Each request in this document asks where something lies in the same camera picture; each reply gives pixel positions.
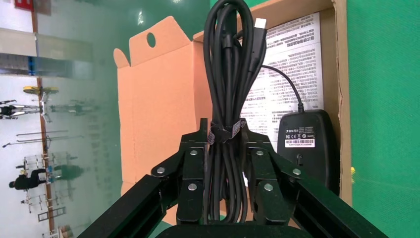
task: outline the velcro strap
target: velcro strap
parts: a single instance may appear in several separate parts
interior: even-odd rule
[[[246,121],[242,119],[239,119],[233,126],[217,125],[212,121],[210,123],[210,133],[207,137],[207,143],[209,145],[213,145],[214,143],[225,143],[235,137],[245,124]]]

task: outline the instruction manual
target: instruction manual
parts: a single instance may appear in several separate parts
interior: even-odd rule
[[[305,110],[323,109],[319,12],[271,28],[264,65],[280,69],[295,84]],[[278,127],[284,114],[297,112],[290,84],[275,71],[261,68],[241,111],[251,131],[268,135],[277,152]]]

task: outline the yellow object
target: yellow object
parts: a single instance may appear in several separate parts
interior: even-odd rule
[[[41,94],[41,90],[39,89],[39,87],[35,87],[35,86],[25,86],[23,87],[23,92],[29,93],[29,94],[35,94],[35,95]],[[45,88],[42,88],[42,92],[45,92],[47,94],[58,93],[58,88],[45,87]]]
[[[353,179],[353,175],[356,173],[356,170],[354,167],[352,167],[351,170],[352,170],[352,183],[354,183],[355,181]]]
[[[39,95],[40,89],[39,89],[39,87],[25,86],[25,87],[23,87],[23,92],[29,93],[29,94]]]

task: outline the black metal arm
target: black metal arm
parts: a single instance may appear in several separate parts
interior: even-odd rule
[[[235,139],[241,140],[237,156],[249,181],[253,221],[201,225],[207,160],[207,119],[201,119],[199,131],[182,136],[177,153],[154,167],[152,175],[139,180],[79,237],[147,237],[175,204],[177,225],[159,238],[387,237],[275,153],[267,136],[245,126]],[[287,226],[291,218],[301,230]]]

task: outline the adapter label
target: adapter label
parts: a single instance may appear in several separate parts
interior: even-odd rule
[[[286,148],[314,148],[314,127],[287,128],[284,143],[284,147]]]

